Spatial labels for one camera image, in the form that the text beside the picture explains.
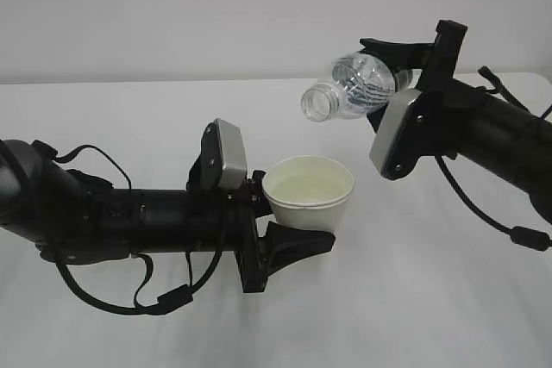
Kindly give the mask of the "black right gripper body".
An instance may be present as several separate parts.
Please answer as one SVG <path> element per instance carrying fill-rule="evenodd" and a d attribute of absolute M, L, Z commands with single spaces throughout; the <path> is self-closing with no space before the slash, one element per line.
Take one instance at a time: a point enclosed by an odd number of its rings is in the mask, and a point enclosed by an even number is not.
<path fill-rule="evenodd" d="M 436 38 L 433 40 L 435 46 L 423 69 L 397 70 L 386 66 L 393 76 L 395 90 L 409 86 L 415 70 L 421 72 L 419 80 L 423 91 L 434 91 L 451 84 L 466 32 L 467 26 L 458 22 L 439 21 L 436 26 Z"/>

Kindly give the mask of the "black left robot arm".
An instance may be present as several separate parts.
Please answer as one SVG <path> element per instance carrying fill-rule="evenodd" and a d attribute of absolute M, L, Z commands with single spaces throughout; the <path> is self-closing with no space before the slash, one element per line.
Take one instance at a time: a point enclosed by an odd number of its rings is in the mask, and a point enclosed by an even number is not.
<path fill-rule="evenodd" d="M 92 265 L 140 253 L 232 252 L 246 293 L 262 292 L 277 271 L 328 253 L 335 236 L 256 221 L 272 212 L 257 171 L 236 190 L 208 184 L 196 162 L 183 190 L 117 189 L 105 179 L 66 170 L 42 142 L 5 140 L 28 178 L 21 186 L 1 165 L 1 225 L 52 261 L 56 241 L 68 265 Z"/>

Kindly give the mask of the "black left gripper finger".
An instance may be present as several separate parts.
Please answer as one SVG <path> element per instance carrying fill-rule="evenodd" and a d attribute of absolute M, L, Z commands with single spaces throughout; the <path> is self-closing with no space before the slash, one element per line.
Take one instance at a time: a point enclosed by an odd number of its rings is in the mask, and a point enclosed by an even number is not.
<path fill-rule="evenodd" d="M 270 221 L 261 241 L 263 271 L 269 278 L 298 261 L 330 252 L 336 237 L 327 231 L 289 228 Z"/>

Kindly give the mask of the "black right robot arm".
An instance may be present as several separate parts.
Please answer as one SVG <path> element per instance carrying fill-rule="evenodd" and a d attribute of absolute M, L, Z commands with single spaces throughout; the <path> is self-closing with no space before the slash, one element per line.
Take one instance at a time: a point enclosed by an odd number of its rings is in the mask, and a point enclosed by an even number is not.
<path fill-rule="evenodd" d="M 526 193 L 533 208 L 551 220 L 551 124 L 493 88 L 455 78 L 467 26 L 451 20 L 436 25 L 431 43 L 361 40 L 363 53 L 392 69 L 420 70 L 416 85 L 395 93 L 368 115 L 376 133 L 369 157 L 379 174 L 397 180 L 425 156 L 458 155 Z"/>

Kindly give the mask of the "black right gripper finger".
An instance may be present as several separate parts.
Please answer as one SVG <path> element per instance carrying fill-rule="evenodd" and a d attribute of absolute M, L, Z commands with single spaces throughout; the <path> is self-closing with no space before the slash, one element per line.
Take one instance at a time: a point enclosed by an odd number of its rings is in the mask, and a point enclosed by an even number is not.
<path fill-rule="evenodd" d="M 361 52 L 381 60 L 390 69 L 423 69 L 428 62 L 435 43 L 397 43 L 380 41 L 374 38 L 362 38 Z"/>

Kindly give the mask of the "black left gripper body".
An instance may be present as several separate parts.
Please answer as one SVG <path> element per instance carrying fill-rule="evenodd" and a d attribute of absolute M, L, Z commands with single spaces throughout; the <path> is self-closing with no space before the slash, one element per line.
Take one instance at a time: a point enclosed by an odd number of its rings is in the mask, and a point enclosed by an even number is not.
<path fill-rule="evenodd" d="M 240 187 L 227 191 L 231 213 L 230 239 L 235 242 L 235 261 L 244 293 L 262 293 L 267 287 L 265 247 L 256 220 L 273 213 L 263 193 L 266 172 L 255 170 Z"/>

